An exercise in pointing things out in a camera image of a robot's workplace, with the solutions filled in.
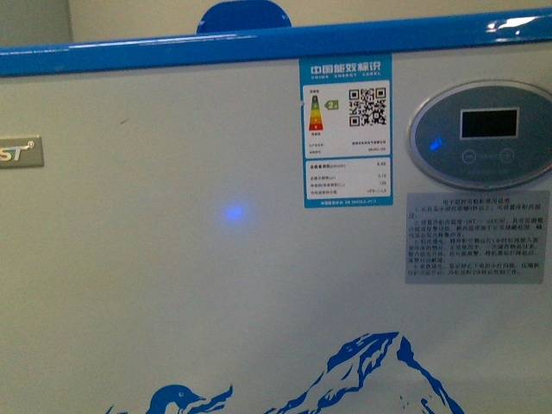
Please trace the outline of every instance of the chest freezer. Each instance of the chest freezer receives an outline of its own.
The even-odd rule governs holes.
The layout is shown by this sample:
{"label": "chest freezer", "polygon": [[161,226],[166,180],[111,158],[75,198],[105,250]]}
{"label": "chest freezer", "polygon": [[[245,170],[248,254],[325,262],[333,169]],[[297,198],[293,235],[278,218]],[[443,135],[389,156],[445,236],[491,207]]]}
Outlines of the chest freezer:
{"label": "chest freezer", "polygon": [[552,406],[552,9],[0,52],[0,411]]}

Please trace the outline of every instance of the oval control panel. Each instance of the oval control panel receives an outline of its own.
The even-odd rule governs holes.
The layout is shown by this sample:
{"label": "oval control panel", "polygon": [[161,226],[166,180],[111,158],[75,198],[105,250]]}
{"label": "oval control panel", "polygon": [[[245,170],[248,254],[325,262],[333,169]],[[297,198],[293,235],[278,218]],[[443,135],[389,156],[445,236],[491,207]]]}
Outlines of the oval control panel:
{"label": "oval control panel", "polygon": [[423,104],[408,136],[412,159],[433,179],[513,187],[552,167],[552,95],[509,80],[459,85]]}

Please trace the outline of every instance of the blue lid trim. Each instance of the blue lid trim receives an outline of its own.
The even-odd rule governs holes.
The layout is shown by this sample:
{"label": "blue lid trim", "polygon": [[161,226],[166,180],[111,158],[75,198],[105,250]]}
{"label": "blue lid trim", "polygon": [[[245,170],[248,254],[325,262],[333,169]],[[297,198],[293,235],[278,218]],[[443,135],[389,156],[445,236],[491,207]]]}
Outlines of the blue lid trim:
{"label": "blue lid trim", "polygon": [[0,76],[113,71],[552,40],[552,8],[0,48]]}

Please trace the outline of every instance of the qr code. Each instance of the qr code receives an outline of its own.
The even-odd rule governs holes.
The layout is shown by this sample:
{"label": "qr code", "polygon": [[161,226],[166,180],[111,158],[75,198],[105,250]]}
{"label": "qr code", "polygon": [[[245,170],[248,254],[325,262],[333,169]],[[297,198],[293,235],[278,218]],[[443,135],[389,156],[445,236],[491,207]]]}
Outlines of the qr code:
{"label": "qr code", "polygon": [[387,125],[387,88],[350,89],[348,124],[351,127]]}

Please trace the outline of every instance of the digital display screen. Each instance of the digital display screen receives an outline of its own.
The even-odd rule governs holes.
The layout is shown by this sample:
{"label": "digital display screen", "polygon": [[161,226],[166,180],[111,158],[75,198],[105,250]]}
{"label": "digital display screen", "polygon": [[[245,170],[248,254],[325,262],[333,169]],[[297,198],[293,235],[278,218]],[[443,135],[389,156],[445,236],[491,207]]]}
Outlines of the digital display screen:
{"label": "digital display screen", "polygon": [[519,108],[462,110],[461,140],[518,138]]}

